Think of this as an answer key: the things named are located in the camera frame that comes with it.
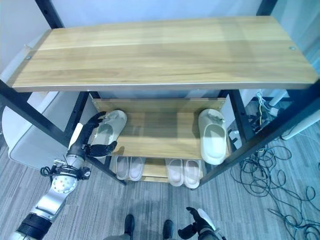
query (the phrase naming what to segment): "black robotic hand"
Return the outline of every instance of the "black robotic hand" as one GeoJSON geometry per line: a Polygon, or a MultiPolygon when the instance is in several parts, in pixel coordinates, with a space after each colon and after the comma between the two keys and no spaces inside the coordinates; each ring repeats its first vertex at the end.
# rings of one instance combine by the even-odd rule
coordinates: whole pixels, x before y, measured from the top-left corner
{"type": "Polygon", "coordinates": [[[112,151],[117,146],[116,141],[112,142],[110,145],[88,144],[88,140],[93,130],[97,128],[99,126],[99,123],[103,121],[103,119],[100,117],[102,117],[105,114],[105,111],[99,112],[93,117],[91,117],[85,125],[83,125],[78,138],[76,139],[74,144],[71,145],[67,155],[77,155],[85,159],[87,157],[102,157],[112,153],[112,151]]]}
{"type": "Polygon", "coordinates": [[[178,235],[180,236],[180,238],[189,239],[196,233],[198,233],[199,240],[219,240],[213,228],[205,219],[203,219],[199,215],[198,211],[195,208],[188,206],[186,209],[193,216],[195,222],[186,226],[184,229],[178,230],[178,235]]]}

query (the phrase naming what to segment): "wooden shelf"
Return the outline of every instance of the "wooden shelf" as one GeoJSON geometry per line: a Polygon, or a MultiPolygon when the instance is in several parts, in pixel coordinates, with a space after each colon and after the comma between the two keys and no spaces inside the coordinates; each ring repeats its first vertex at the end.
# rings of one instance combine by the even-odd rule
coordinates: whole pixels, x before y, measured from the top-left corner
{"type": "Polygon", "coordinates": [[[272,16],[57,28],[28,56],[7,83],[19,92],[301,89],[318,79],[272,16]]]}
{"type": "Polygon", "coordinates": [[[199,160],[199,113],[208,108],[220,110],[224,102],[224,98],[93,100],[99,112],[123,110],[127,114],[114,155],[199,160]]]}
{"type": "MultiPolygon", "coordinates": [[[[111,158],[110,169],[116,173],[116,157],[111,158]]],[[[164,158],[150,158],[147,157],[144,164],[142,178],[140,181],[168,183],[168,175],[166,171],[166,162],[164,158]]]]}

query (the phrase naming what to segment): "white slipper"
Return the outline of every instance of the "white slipper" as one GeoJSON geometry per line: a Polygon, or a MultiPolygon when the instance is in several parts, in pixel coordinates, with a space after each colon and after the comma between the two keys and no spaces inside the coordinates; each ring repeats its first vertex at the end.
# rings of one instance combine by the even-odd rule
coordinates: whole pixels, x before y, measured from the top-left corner
{"type": "Polygon", "coordinates": [[[132,181],[139,181],[144,171],[146,158],[145,157],[131,157],[129,178],[132,181]]]}
{"type": "Polygon", "coordinates": [[[201,156],[208,164],[219,165],[226,157],[226,126],[224,116],[217,110],[203,110],[198,118],[201,156]]]}
{"type": "Polygon", "coordinates": [[[196,189],[200,184],[201,160],[184,160],[184,185],[190,189],[196,189]]]}
{"type": "Polygon", "coordinates": [[[127,115],[121,110],[107,112],[93,136],[91,145],[109,145],[116,141],[127,123],[127,115]]]}
{"type": "Polygon", "coordinates": [[[175,187],[181,186],[184,183],[184,166],[182,159],[166,159],[165,167],[169,183],[175,187]]]}
{"type": "Polygon", "coordinates": [[[115,160],[116,178],[126,180],[129,177],[129,158],[127,156],[117,156],[115,160]]]}

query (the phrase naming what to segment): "robotic arm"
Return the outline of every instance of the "robotic arm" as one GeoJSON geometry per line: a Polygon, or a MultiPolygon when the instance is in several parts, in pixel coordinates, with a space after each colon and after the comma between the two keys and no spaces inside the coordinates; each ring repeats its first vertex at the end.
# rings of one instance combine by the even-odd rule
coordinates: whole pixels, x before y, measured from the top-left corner
{"type": "Polygon", "coordinates": [[[65,161],[55,160],[51,169],[41,169],[41,175],[50,177],[51,187],[10,236],[11,240],[42,239],[63,209],[69,194],[76,189],[77,182],[89,179],[91,171],[83,167],[85,159],[106,156],[115,149],[116,141],[110,145],[88,145],[92,131],[99,126],[100,117],[104,114],[96,114],[84,126],[78,123],[65,161]]]}
{"type": "Polygon", "coordinates": [[[178,235],[182,239],[189,239],[198,233],[198,240],[227,240],[214,226],[211,218],[201,208],[198,210],[193,207],[186,208],[193,216],[194,223],[178,230],[178,235]]]}

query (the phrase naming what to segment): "person's foot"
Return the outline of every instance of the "person's foot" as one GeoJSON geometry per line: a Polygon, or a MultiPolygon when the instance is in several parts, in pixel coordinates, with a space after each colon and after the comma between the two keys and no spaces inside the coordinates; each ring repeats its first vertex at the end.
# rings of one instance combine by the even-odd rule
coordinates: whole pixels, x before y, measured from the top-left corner
{"type": "Polygon", "coordinates": [[[125,221],[124,221],[124,233],[130,236],[130,240],[132,240],[134,229],[135,229],[135,218],[132,214],[128,214],[125,217],[125,221]]]}
{"type": "Polygon", "coordinates": [[[163,239],[172,239],[174,236],[174,223],[167,219],[163,224],[163,239]]]}

